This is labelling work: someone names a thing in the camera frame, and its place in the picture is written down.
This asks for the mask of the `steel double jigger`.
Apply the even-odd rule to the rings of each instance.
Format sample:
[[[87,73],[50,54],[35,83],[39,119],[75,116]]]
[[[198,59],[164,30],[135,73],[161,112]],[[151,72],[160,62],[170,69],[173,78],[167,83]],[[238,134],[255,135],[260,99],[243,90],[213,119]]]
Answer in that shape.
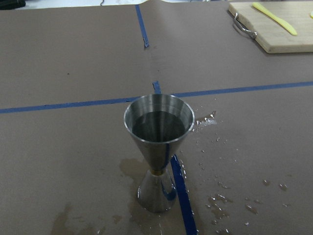
[[[177,190],[167,165],[194,123],[190,105],[169,94],[142,96],[125,110],[125,128],[150,167],[137,189],[144,209],[160,213],[173,206]]]

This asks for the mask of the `wooden cutting board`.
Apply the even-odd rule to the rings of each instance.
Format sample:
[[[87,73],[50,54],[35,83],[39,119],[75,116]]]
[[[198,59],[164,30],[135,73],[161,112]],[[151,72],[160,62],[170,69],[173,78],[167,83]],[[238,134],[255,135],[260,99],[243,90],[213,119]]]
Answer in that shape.
[[[235,25],[267,53],[313,51],[312,1],[262,1],[260,4],[288,22],[297,32],[291,35],[275,20],[252,6],[252,2],[230,2],[228,10]]]

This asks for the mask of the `yellow plastic knife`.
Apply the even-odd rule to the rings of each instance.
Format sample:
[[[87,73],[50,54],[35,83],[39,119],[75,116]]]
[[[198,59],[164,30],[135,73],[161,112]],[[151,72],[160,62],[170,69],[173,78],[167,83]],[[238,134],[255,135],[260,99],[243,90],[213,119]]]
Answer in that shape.
[[[266,16],[270,17],[272,20],[277,22],[279,25],[281,25],[287,32],[289,32],[292,36],[297,36],[296,29],[287,21],[279,18],[278,16],[274,15],[272,12],[270,12],[267,8],[265,8],[263,5],[261,5],[259,2],[253,2],[252,7],[257,9],[258,11],[262,12]]]

